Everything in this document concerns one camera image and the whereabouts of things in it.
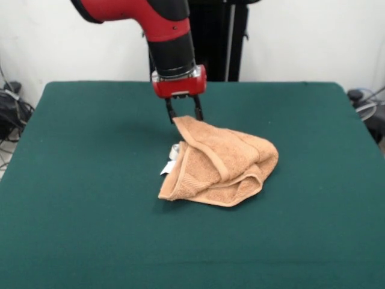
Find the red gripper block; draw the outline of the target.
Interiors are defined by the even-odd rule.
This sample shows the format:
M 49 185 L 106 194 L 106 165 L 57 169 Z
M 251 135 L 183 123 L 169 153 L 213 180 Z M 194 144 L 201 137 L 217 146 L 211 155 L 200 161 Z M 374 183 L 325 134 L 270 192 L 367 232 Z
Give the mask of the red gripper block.
M 165 99 L 171 124 L 174 124 L 173 119 L 176 117 L 176 113 L 170 98 L 180 95 L 193 96 L 196 119 L 203 121 L 203 111 L 198 95 L 204 93 L 207 88 L 207 76 L 204 65 L 198 65 L 191 73 L 178 78 L 163 78 L 158 75 L 157 71 L 154 71 L 152 72 L 152 86 L 156 95 L 159 98 Z

